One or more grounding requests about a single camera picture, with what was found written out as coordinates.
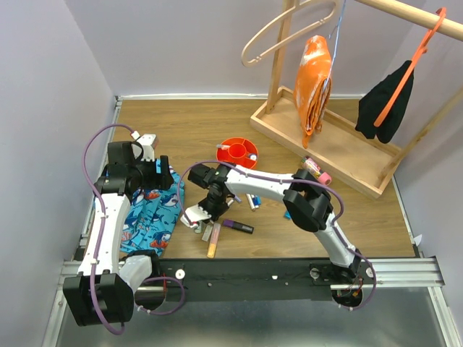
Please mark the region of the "white grey marker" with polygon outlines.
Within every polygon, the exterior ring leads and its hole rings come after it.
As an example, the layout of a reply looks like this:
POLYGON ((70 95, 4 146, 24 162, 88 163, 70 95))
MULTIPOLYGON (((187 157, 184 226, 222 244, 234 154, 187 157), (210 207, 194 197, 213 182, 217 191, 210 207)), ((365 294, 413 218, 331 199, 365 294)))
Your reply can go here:
POLYGON ((221 149, 221 150, 228 150, 230 146, 219 144, 219 145, 216 145, 216 148, 221 149))

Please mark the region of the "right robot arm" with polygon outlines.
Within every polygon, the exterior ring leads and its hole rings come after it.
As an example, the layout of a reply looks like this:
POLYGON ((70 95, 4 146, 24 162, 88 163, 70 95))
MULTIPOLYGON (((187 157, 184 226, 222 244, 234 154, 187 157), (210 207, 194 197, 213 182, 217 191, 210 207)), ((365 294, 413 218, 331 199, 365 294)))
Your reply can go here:
POLYGON ((229 209, 228 199, 238 194, 257 195, 283 203, 294 225, 315 235, 328 253, 337 281, 351 283, 359 275, 360 253, 337 223, 344 203, 309 171, 277 174, 226 162, 212 168, 202 161, 188 169, 187 179, 208 193, 196 205, 181 208, 186 226, 197 228, 203 221, 218 220, 229 209))

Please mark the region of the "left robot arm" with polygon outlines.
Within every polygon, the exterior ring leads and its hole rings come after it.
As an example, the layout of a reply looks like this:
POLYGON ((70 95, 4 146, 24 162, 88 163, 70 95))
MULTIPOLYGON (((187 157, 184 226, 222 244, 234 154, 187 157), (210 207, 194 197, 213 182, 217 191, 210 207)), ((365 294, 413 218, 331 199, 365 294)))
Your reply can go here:
POLYGON ((161 275, 153 250, 131 251, 119 264, 123 227, 133 195, 142 189, 168 189, 174 183, 169 159, 155 157, 157 138, 145 134, 135 141, 111 142, 108 162, 94 183, 93 228, 87 252, 73 277, 63 285, 65 299, 79 326, 126 323, 134 312, 135 292, 151 286, 161 275))

